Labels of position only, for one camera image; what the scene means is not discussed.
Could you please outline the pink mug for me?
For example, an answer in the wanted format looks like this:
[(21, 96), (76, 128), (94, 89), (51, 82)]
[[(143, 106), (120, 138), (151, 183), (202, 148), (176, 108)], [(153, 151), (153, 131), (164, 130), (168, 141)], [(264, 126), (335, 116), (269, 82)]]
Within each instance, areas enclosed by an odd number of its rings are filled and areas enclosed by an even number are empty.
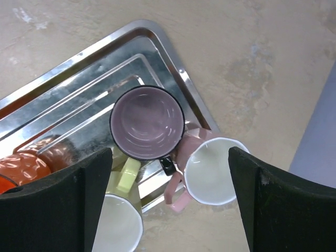
[(232, 147), (249, 152), (238, 140), (211, 130), (186, 131), (175, 151), (177, 171), (164, 191), (165, 204), (180, 212), (192, 199), (214, 206), (232, 202), (236, 198), (228, 163)]

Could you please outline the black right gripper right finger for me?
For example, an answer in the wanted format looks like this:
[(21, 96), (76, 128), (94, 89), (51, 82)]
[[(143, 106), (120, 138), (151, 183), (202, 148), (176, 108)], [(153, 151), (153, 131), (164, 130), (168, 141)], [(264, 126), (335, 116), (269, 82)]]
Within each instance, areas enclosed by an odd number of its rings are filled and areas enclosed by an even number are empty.
[(335, 251), (335, 189), (233, 147), (229, 169), (250, 251)]

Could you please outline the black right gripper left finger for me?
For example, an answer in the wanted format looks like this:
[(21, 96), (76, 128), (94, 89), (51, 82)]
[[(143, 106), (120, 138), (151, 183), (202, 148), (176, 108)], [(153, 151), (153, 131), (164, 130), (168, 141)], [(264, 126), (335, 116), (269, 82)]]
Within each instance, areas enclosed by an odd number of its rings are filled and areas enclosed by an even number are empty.
[(1, 251), (92, 251), (111, 167), (102, 149), (1, 195)]

